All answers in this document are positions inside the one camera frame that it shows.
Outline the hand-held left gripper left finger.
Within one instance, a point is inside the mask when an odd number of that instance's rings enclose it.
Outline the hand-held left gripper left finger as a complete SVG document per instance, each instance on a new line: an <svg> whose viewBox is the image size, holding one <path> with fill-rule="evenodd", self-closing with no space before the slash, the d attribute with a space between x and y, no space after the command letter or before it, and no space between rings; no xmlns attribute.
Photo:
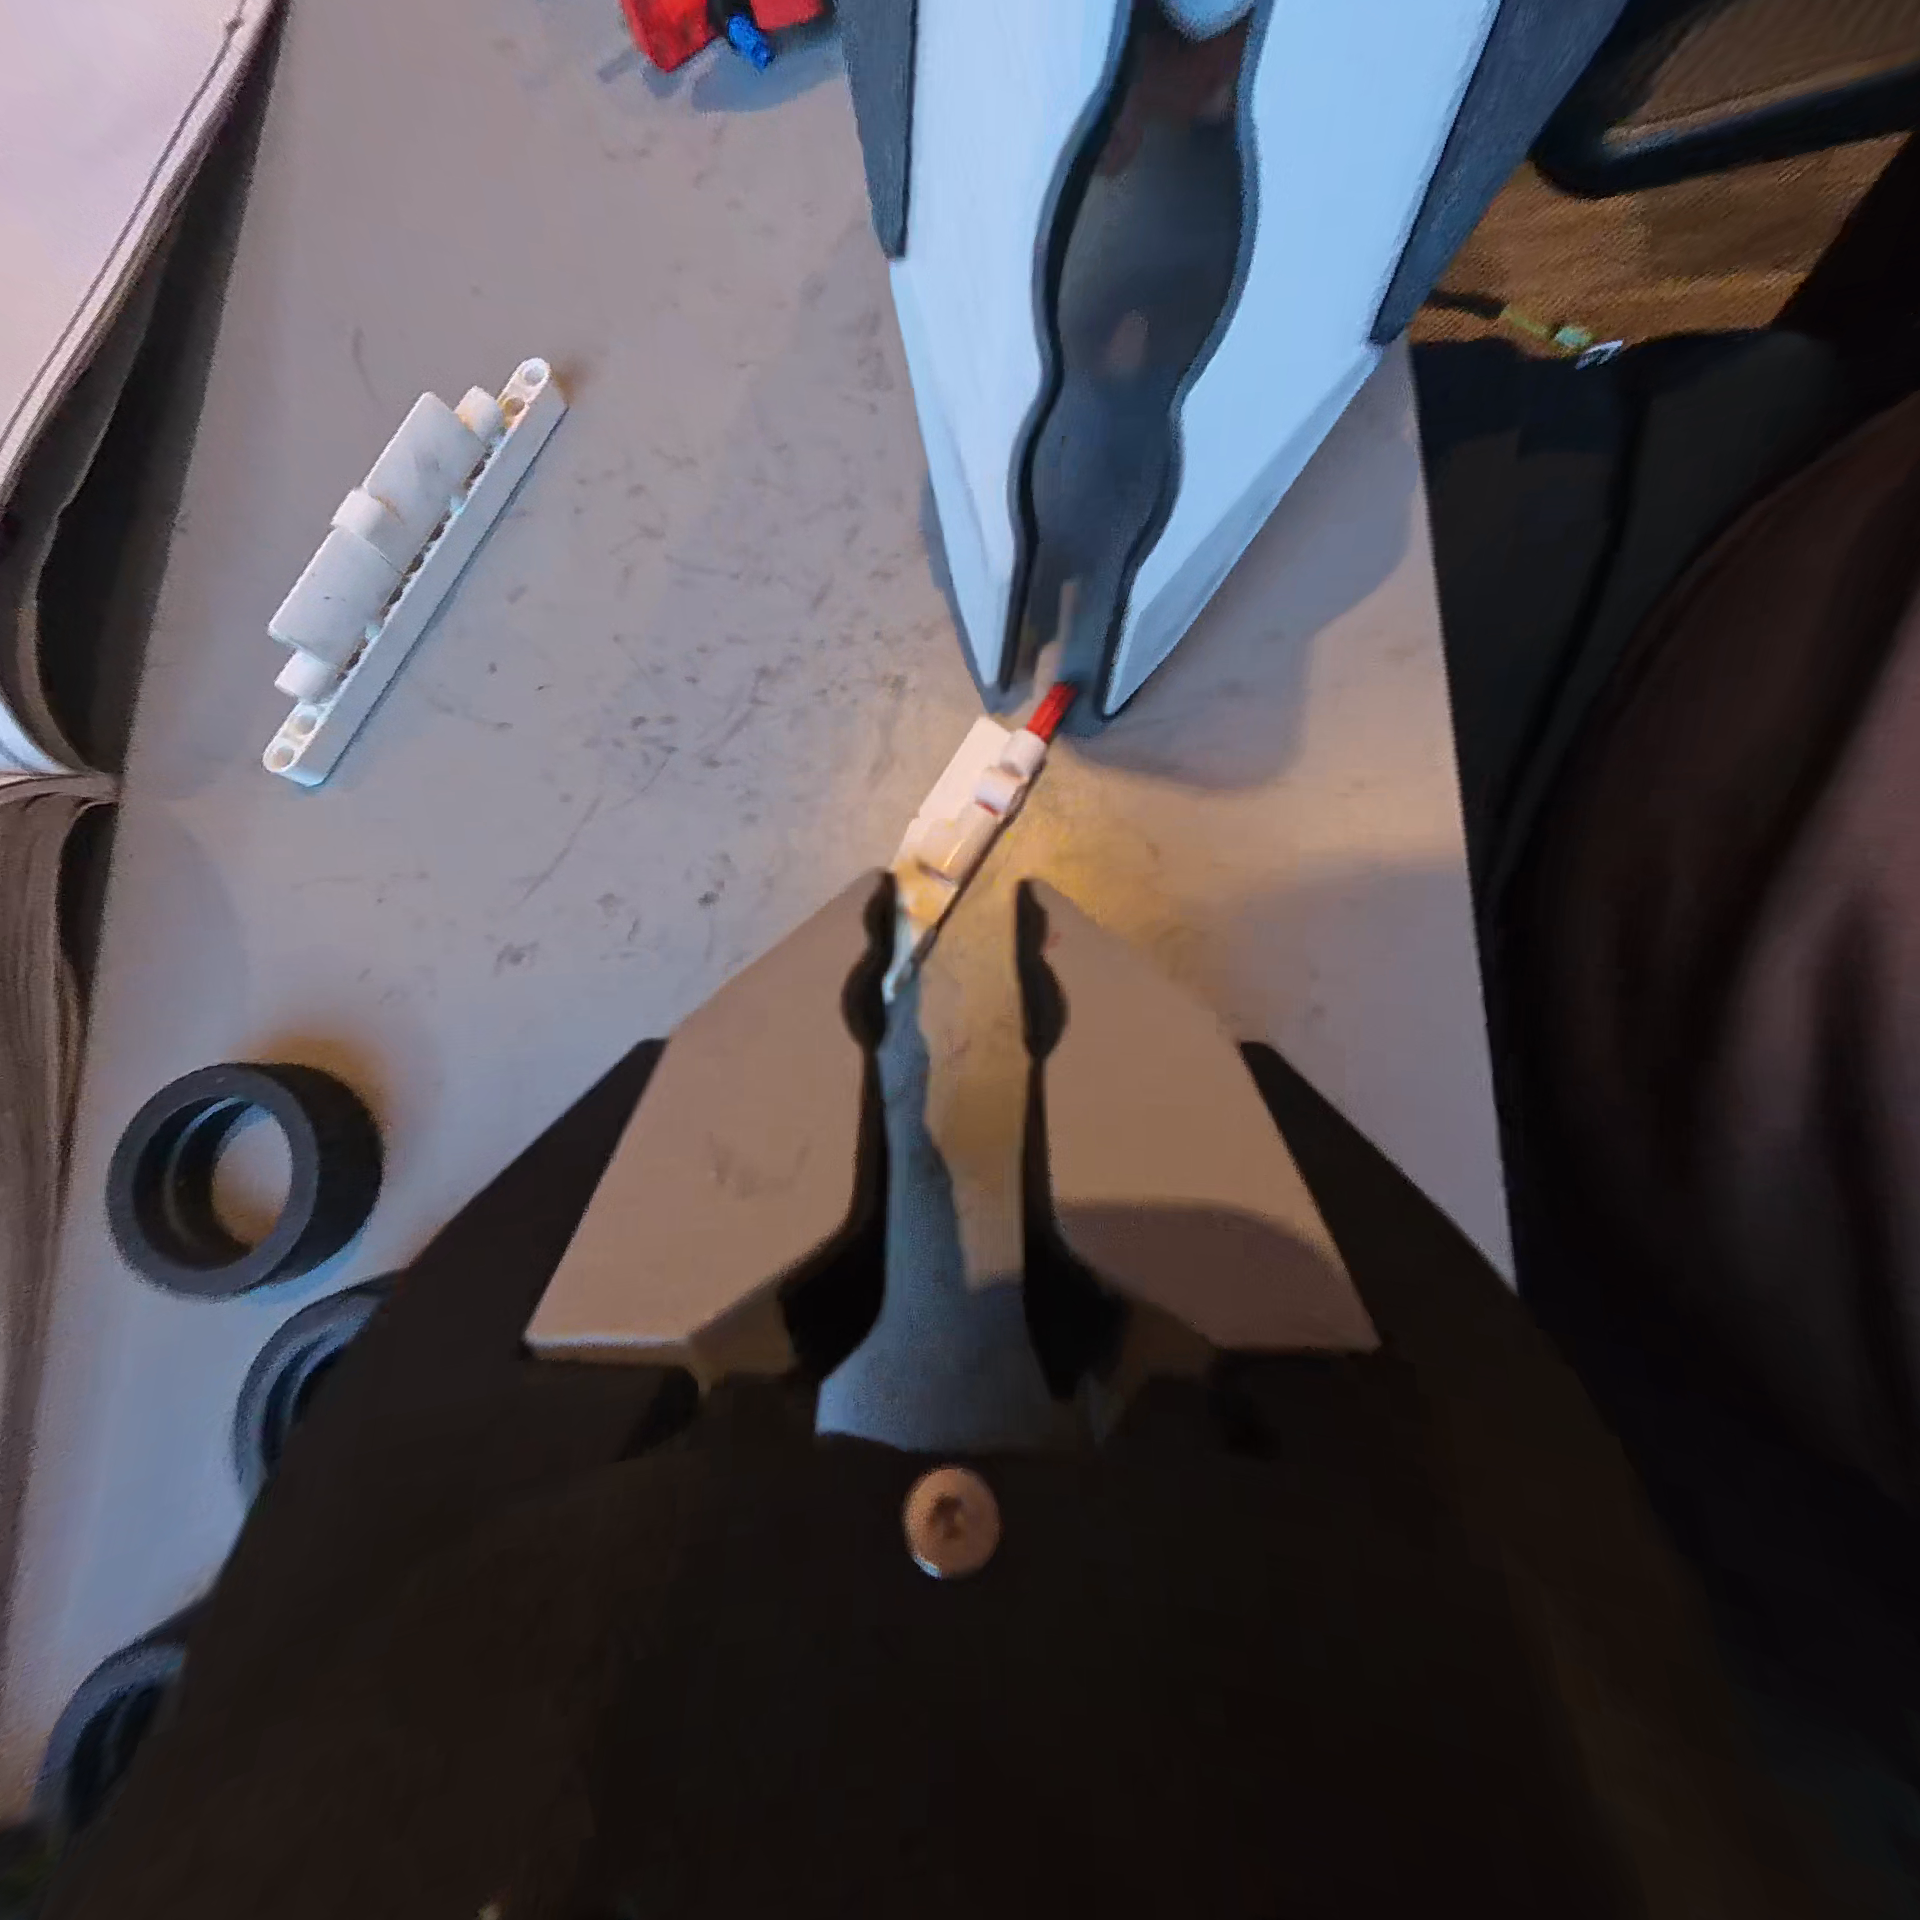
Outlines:
<svg viewBox="0 0 1920 1920"><path fill-rule="evenodd" d="M526 1327L537 1359L698 1384L822 1368L795 1296L884 1213L892 941L872 868L687 1014Z"/></svg>

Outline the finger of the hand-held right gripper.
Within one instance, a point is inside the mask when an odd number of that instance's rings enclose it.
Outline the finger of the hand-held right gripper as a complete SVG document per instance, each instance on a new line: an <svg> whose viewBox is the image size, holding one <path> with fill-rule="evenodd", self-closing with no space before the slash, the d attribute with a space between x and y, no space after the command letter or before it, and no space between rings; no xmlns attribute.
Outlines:
<svg viewBox="0 0 1920 1920"><path fill-rule="evenodd" d="M1189 637L1380 363L1377 312L1496 12L1250 7L1229 113L1229 288L1152 427L1158 476L1119 564L1098 722Z"/></svg>
<svg viewBox="0 0 1920 1920"><path fill-rule="evenodd" d="M892 293L963 662L1021 667L1029 451L1057 390L1060 210L1122 78L1130 4L920 4L910 201Z"/></svg>

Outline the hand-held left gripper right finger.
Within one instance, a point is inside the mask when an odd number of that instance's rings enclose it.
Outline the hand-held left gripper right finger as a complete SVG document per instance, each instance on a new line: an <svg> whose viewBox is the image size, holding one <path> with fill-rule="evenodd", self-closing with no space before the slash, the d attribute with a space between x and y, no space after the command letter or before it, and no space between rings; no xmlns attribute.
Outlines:
<svg viewBox="0 0 1920 1920"><path fill-rule="evenodd" d="M1377 1323L1242 1042L1060 888L1017 888L1023 1313L1057 1398L1220 1359L1361 1359Z"/></svg>

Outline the white toy brick piece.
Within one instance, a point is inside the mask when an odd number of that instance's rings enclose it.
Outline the white toy brick piece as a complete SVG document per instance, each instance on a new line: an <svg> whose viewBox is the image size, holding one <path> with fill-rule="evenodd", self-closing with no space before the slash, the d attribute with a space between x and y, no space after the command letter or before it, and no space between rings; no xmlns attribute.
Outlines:
<svg viewBox="0 0 1920 1920"><path fill-rule="evenodd" d="M915 981L926 951L971 888L1000 828L1006 814L984 804L963 804L949 814L926 809L910 822L895 856L895 949L881 984L888 1005Z"/></svg>

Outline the white stepped brick assembly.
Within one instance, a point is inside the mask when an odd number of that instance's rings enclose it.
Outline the white stepped brick assembly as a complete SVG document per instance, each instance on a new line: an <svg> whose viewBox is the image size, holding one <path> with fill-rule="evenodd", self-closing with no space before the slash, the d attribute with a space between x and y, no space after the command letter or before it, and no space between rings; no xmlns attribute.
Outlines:
<svg viewBox="0 0 1920 1920"><path fill-rule="evenodd" d="M289 702L262 748L268 778L306 789L333 778L564 412L561 379L537 354L498 393L411 405L268 621Z"/></svg>

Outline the grey desk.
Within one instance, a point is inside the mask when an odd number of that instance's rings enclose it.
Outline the grey desk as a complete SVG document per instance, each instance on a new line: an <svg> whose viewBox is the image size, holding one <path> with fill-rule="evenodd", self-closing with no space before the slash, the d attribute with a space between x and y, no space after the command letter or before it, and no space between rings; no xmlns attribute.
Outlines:
<svg viewBox="0 0 1920 1920"><path fill-rule="evenodd" d="M884 863L979 702L830 47L732 108L606 4L290 4L138 537L94 949L4 1644L4 1810L78 1679L207 1592L237 1394L634 1042ZM258 767L268 612L419 393L542 354L568 414L336 779ZM1202 624L1044 773L932 957L1044 874L1272 1042L1509 1276L1409 352ZM126 1118L310 1061L379 1118L353 1248L237 1301L113 1253Z"/></svg>

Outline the black office chair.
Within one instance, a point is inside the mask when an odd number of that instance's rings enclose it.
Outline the black office chair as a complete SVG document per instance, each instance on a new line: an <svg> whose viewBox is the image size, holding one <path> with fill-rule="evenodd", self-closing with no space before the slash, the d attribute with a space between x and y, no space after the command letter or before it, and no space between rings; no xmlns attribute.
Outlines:
<svg viewBox="0 0 1920 1920"><path fill-rule="evenodd" d="M1620 82L1579 82L1539 132L1536 172L1575 201L1618 201L1918 130L1918 62L1822 86L1631 119Z"/></svg>

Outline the person's legs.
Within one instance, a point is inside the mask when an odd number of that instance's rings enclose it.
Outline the person's legs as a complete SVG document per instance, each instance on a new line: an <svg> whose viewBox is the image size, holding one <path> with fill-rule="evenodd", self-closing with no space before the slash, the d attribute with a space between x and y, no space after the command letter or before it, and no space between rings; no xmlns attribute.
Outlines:
<svg viewBox="0 0 1920 1920"><path fill-rule="evenodd" d="M1640 624L1772 487L1870 412L1870 376L1794 330L1546 359L1413 354L1480 985L1517 1002L1517 888Z"/></svg>

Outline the black rubber toy tire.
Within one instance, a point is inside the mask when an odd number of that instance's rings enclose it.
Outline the black rubber toy tire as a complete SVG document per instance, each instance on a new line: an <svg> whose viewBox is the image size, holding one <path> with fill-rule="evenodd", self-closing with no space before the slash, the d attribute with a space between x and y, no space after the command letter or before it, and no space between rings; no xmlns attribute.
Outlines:
<svg viewBox="0 0 1920 1920"><path fill-rule="evenodd" d="M207 1604L188 1604L92 1668L63 1706L34 1778L31 1810L60 1839L83 1832L126 1778L181 1688Z"/></svg>
<svg viewBox="0 0 1920 1920"><path fill-rule="evenodd" d="M242 1508L258 1499L326 1373L391 1299L399 1272L293 1310L257 1353L230 1415L230 1473Z"/></svg>
<svg viewBox="0 0 1920 1920"><path fill-rule="evenodd" d="M257 1242L233 1236L211 1199L221 1151L251 1118L289 1144L289 1193ZM379 1126L336 1075L209 1066L161 1086L122 1127L108 1167L108 1229L138 1281L188 1301L229 1301L336 1261L369 1223L381 1168Z"/></svg>

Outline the person's torso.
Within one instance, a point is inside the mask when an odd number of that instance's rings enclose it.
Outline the person's torso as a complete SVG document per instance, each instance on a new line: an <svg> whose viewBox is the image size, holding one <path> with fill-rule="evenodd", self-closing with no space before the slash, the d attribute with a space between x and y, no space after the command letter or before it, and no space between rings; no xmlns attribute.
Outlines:
<svg viewBox="0 0 1920 1920"><path fill-rule="evenodd" d="M1546 1296L1732 1635L1918 1706L1918 394L1640 610L1509 888Z"/></svg>

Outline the open instruction book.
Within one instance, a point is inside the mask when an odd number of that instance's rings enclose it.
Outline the open instruction book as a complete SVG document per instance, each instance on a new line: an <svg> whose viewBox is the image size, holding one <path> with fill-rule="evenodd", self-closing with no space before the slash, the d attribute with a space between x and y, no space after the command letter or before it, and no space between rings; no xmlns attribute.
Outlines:
<svg viewBox="0 0 1920 1920"><path fill-rule="evenodd" d="M4 1518L24 1481L83 1070L77 835L116 778L49 688L49 570L274 4L4 4Z"/></svg>

